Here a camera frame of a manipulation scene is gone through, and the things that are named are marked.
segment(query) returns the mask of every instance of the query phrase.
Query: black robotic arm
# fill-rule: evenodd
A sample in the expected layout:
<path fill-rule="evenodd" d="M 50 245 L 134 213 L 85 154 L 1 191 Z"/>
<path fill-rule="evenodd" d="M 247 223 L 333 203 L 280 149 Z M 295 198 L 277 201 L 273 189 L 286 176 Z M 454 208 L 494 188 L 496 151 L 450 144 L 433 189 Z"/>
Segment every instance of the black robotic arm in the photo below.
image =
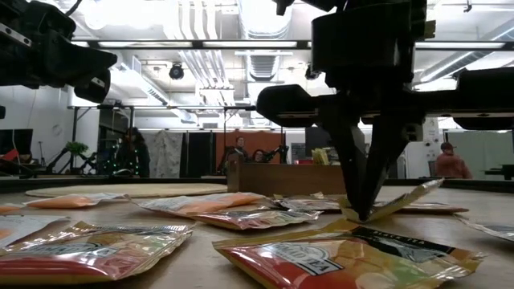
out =
<path fill-rule="evenodd" d="M 273 0 L 283 14 L 291 0 Z M 416 92 L 414 44 L 424 40 L 426 0 L 304 0 L 334 14 L 312 21 L 312 70 L 337 94 L 311 97 L 299 85 L 265 88 L 256 109 L 284 127 L 325 129 L 341 161 L 346 193 L 360 219 L 427 116 L 451 116 L 466 129 L 512 129 L 514 68 L 464 71 L 454 91 Z M 359 120 L 373 124 L 365 156 Z"/>

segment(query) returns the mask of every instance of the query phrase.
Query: workbench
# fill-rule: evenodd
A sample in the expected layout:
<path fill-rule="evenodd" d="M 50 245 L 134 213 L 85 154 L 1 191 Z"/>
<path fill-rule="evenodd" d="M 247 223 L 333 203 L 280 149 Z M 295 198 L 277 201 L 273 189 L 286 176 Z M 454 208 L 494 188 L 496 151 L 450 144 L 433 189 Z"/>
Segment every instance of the workbench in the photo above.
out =
<path fill-rule="evenodd" d="M 379 200 L 391 199 L 401 193 L 410 191 L 412 188 L 413 187 L 408 186 L 383 187 L 379 195 Z M 20 203 L 35 199 L 37 198 L 27 197 L 23 193 L 0 194 L 0 203 Z M 468 208 L 470 212 L 463 215 L 469 217 L 471 220 L 514 224 L 514 210 L 512 209 L 514 205 L 514 194 L 439 189 L 423 198 L 422 201 L 437 201 Z M 164 214 L 143 210 L 126 201 L 101 203 L 96 207 L 81 210 L 23 209 L 15 214 L 63 215 L 72 218 L 70 222 L 57 222 L 52 224 L 29 238 L 64 229 L 78 221 L 102 225 L 121 224 L 149 226 L 194 223 L 188 219 L 173 218 Z M 255 280 L 217 253 L 211 243 L 228 238 L 247 238 L 310 230 L 322 227 L 341 217 L 340 214 L 322 214 L 318 221 L 311 224 L 299 224 L 271 230 L 254 230 L 249 232 L 234 232 L 214 226 L 198 224 L 194 228 L 194 233 L 191 238 L 177 248 L 169 257 L 162 259 L 151 270 L 119 282 L 98 284 L 95 285 L 95 288 L 261 288 Z M 369 227 L 394 234 L 426 239 L 431 242 L 490 254 L 479 266 L 476 273 L 464 279 L 445 283 L 442 288 L 511 288 L 514 286 L 514 274 L 512 273 L 512 268 L 514 268 L 514 254 L 512 253 L 514 242 L 495 238 L 469 228 L 455 217 L 395 214 L 393 217 L 369 224 Z M 85 285 L 73 288 L 88 288 L 90 286 L 91 285 Z M 19 287 L 2 286 L 2 289 L 11 288 Z"/>

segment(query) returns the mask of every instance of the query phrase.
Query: person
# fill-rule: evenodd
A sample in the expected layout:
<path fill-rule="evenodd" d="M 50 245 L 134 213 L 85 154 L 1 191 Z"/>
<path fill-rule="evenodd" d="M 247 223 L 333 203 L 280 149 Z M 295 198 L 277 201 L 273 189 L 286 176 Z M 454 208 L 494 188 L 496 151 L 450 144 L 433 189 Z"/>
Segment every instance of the person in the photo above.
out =
<path fill-rule="evenodd" d="M 130 169 L 140 177 L 150 177 L 149 150 L 139 129 L 127 129 L 116 155 L 116 163 L 120 169 Z"/>
<path fill-rule="evenodd" d="M 455 155 L 454 148 L 449 142 L 441 144 L 443 153 L 435 161 L 435 175 L 437 177 L 473 178 L 466 163 L 459 156 Z"/>
<path fill-rule="evenodd" d="M 256 163 L 264 163 L 264 153 L 266 152 L 264 152 L 262 149 L 256 149 L 251 159 Z"/>
<path fill-rule="evenodd" d="M 244 156 L 245 160 L 249 160 L 247 151 L 244 149 L 244 137 L 238 136 L 235 138 L 235 147 L 234 147 L 235 153 L 240 153 Z"/>

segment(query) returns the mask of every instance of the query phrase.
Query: white wall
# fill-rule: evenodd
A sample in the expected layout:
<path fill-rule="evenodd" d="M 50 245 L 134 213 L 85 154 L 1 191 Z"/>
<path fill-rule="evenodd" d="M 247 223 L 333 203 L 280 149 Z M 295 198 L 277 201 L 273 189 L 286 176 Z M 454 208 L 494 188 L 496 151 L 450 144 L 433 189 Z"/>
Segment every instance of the white wall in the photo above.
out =
<path fill-rule="evenodd" d="M 42 141 L 43 155 L 49 163 L 71 139 L 73 112 L 67 109 L 67 102 L 68 94 L 55 88 L 1 87 L 0 104 L 6 107 L 6 119 L 0 120 L 0 129 L 32 128 L 32 155 L 41 158 Z"/>

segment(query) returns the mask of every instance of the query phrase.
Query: black machine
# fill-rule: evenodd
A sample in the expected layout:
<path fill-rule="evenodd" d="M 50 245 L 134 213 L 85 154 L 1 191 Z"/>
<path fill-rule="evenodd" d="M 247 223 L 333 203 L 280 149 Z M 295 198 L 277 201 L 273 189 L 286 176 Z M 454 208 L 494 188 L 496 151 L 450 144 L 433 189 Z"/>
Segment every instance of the black machine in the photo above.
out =
<path fill-rule="evenodd" d="M 116 56 L 71 44 L 74 9 L 64 14 L 38 1 L 0 0 L 0 86 L 71 85 L 80 98 L 104 101 Z M 0 107 L 0 119 L 4 115 Z"/>
<path fill-rule="evenodd" d="M 273 0 L 284 14 L 293 0 Z M 414 44 L 425 39 L 426 0 L 304 0 L 337 12 L 312 21 L 312 71 L 336 95 L 311 97 L 299 85 L 265 88 L 257 112 L 284 127 L 316 124 L 331 136 L 346 193 L 369 216 L 391 165 L 421 140 L 426 116 L 452 116 L 465 129 L 512 129 L 514 68 L 463 71 L 454 91 L 416 92 Z M 368 157 L 359 120 L 373 124 Z"/>

